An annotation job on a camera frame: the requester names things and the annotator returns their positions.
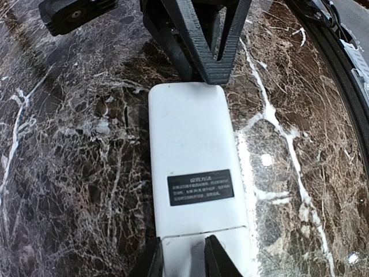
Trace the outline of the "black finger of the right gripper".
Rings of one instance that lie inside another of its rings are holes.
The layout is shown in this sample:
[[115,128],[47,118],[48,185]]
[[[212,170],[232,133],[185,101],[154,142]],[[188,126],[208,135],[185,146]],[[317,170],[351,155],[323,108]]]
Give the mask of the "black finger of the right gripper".
[[251,1],[163,1],[193,66],[193,80],[225,84]]
[[186,57],[183,40],[162,1],[141,1],[141,11],[145,28],[164,50],[180,79],[193,80],[193,66]]

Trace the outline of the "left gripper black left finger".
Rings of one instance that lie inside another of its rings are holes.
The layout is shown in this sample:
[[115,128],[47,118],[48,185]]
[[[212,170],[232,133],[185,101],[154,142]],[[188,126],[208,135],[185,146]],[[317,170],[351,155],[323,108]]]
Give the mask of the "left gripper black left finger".
[[128,277],[162,277],[164,257],[161,239],[156,237],[144,249]]

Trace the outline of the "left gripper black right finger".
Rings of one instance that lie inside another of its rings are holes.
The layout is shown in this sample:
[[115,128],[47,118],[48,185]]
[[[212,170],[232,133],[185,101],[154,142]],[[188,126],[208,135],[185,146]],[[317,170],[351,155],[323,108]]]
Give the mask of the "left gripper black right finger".
[[215,235],[205,238],[206,277],[242,277]]

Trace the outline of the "white remote control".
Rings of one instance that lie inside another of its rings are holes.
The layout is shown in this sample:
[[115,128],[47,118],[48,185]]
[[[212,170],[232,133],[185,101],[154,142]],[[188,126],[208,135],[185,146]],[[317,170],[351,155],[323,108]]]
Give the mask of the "white remote control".
[[154,86],[148,95],[156,235],[164,276],[206,276],[215,235],[242,276],[255,271],[246,194],[222,87]]

